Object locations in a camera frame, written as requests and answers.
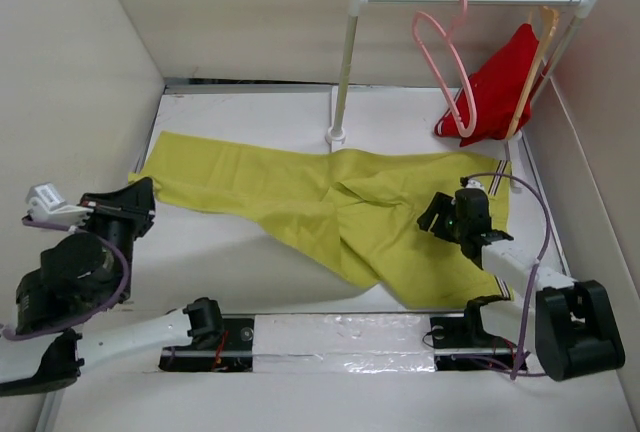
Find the yellow-green trousers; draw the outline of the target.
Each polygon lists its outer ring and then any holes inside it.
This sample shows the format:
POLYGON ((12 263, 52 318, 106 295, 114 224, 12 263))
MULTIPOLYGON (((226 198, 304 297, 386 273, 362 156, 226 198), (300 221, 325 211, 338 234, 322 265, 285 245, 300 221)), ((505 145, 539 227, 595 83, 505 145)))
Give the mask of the yellow-green trousers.
POLYGON ((408 308, 461 308, 508 289, 460 249, 417 225, 437 193, 480 174, 494 224, 505 229, 508 163, 476 153, 308 154, 164 132, 140 176, 158 201, 258 224, 357 287, 386 286, 408 308))

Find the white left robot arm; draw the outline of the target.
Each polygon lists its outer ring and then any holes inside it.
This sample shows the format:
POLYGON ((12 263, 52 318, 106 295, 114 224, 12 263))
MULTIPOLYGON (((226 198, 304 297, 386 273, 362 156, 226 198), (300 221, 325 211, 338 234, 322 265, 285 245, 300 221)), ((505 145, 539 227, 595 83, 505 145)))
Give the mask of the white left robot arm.
POLYGON ((64 238, 40 254, 16 288, 14 320, 1 329, 1 394, 37 395, 73 385, 85 371, 139 351, 212 348, 224 336, 218 303, 202 297, 156 319, 98 334, 80 326, 131 294, 136 240, 153 226, 153 182, 144 177, 68 203, 51 183, 30 188, 27 227, 64 238))

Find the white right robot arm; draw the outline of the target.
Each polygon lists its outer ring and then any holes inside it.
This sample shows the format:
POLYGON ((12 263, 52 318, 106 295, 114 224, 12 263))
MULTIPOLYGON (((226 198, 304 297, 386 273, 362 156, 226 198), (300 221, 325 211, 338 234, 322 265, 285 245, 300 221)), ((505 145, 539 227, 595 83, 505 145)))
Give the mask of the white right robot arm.
POLYGON ((469 300, 458 328, 467 345, 521 347, 522 353, 512 360, 515 367, 532 354, 557 382, 624 366, 625 350, 605 287, 542 266, 539 257, 494 228, 489 197, 482 189, 461 188, 452 196, 436 193, 417 224, 458 245, 465 258, 512 286, 523 299, 520 305, 497 295, 469 300))

